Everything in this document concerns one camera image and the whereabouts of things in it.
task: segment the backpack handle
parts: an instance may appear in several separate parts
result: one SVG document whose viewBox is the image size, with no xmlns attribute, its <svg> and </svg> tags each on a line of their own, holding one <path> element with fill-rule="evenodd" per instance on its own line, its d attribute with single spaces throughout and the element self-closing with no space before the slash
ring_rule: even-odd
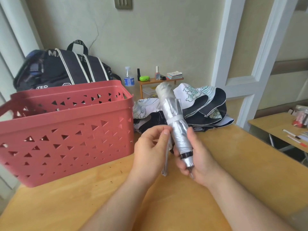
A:
<svg viewBox="0 0 308 231">
<path fill-rule="evenodd" d="M 74 46 L 74 44 L 83 45 L 83 54 L 88 55 L 88 48 L 87 48 L 87 46 L 84 44 L 84 42 L 83 42 L 82 40 L 75 40 L 74 42 L 71 42 L 71 43 L 68 45 L 68 47 L 67 47 L 66 50 L 68 50 L 68 51 L 73 51 L 73 46 Z"/>
</svg>

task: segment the black backpack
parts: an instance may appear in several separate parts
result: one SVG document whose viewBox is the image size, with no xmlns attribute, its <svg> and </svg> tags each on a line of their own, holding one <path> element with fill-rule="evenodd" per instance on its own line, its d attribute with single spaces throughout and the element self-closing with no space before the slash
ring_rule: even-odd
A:
<svg viewBox="0 0 308 231">
<path fill-rule="evenodd" d="M 73 52 L 73 45 L 83 46 L 83 54 Z M 88 48 L 75 40 L 67 50 L 48 49 L 30 52 L 13 81 L 17 91 L 67 86 L 121 78 L 99 58 L 88 55 Z"/>
</svg>

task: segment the hand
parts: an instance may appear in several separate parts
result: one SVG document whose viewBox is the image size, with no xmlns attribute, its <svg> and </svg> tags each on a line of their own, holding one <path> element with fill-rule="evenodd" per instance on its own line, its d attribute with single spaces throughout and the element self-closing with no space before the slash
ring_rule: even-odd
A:
<svg viewBox="0 0 308 231">
<path fill-rule="evenodd" d="M 134 163 L 130 176 L 150 187 L 160 174 L 166 160 L 166 148 L 172 127 L 147 129 L 135 144 Z"/>
<path fill-rule="evenodd" d="M 214 175 L 221 169 L 217 161 L 212 157 L 210 151 L 204 146 L 201 140 L 198 138 L 192 127 L 187 130 L 187 137 L 193 147 L 193 163 L 194 167 L 192 174 L 194 180 L 208 187 L 213 181 Z M 188 169 L 186 169 L 185 163 L 180 159 L 179 151 L 174 148 L 174 155 L 176 165 L 184 175 L 190 175 Z"/>
</svg>

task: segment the small wooden shelf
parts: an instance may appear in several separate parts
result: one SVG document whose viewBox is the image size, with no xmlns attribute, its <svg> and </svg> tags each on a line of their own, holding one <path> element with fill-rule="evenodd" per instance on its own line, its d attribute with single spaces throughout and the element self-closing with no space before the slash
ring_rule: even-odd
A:
<svg viewBox="0 0 308 231">
<path fill-rule="evenodd" d="M 145 82 L 138 81 L 139 85 L 140 85 L 140 96 L 141 96 L 141 99 L 143 99 L 142 85 L 161 83 L 161 82 L 173 82 L 173 81 L 174 81 L 174 84 L 176 84 L 176 82 L 178 80 L 183 80 L 183 79 L 184 78 L 176 78 L 176 79 L 169 79 L 169 78 L 167 78 L 167 80 L 156 80 L 155 78 L 150 78 L 150 81 L 145 81 Z"/>
</svg>

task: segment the desk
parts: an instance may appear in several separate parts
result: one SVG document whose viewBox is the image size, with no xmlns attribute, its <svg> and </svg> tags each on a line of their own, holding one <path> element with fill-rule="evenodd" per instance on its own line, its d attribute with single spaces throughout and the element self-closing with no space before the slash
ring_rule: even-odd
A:
<svg viewBox="0 0 308 231">
<path fill-rule="evenodd" d="M 305 166 L 235 125 L 198 136 L 223 168 L 280 216 L 308 205 Z M 183 176 L 173 158 L 167 177 L 160 175 L 148 191 L 133 230 L 231 230 L 210 192 Z M 35 188 L 20 186 L 0 217 L 0 230 L 79 229 L 125 180 L 132 163 L 130 155 Z"/>
<path fill-rule="evenodd" d="M 143 99 L 143 91 L 142 91 L 143 85 L 161 83 L 161 82 L 173 82 L 173 81 L 174 81 L 174 84 L 176 84 L 178 80 L 183 80 L 183 79 L 184 78 L 169 79 L 166 77 L 166 80 L 156 80 L 155 78 L 150 78 L 150 81 L 145 81 L 145 82 L 139 81 L 141 99 Z"/>
<path fill-rule="evenodd" d="M 302 145 L 300 145 L 299 143 L 296 143 L 295 141 L 293 141 L 292 139 L 288 138 L 288 134 L 286 132 L 283 131 L 283 129 L 286 129 L 287 131 L 295 134 L 295 135 L 300 135 L 302 132 L 307 131 L 307 129 L 305 128 L 298 128 L 292 125 L 292 121 L 294 120 L 294 116 L 292 116 L 289 113 L 278 113 L 278 114 L 274 114 L 274 115 L 270 115 L 270 116 L 266 116 L 266 117 L 261 117 L 261 118 L 256 118 L 253 120 L 249 120 L 248 123 L 250 123 L 253 126 L 256 126 L 262 130 L 264 130 L 265 132 L 269 133 L 269 139 L 271 142 L 271 145 L 273 147 L 274 146 L 274 142 L 272 139 L 272 135 L 289 143 L 291 146 L 297 147 L 299 149 L 301 149 L 304 154 L 306 159 L 308 160 L 308 156 L 307 156 L 307 151 L 308 148 L 307 147 L 303 147 Z M 299 140 L 305 144 L 308 144 L 306 141 L 304 140 Z M 286 151 L 290 149 L 289 146 L 284 147 L 282 149 L 279 149 L 280 151 Z"/>
</svg>

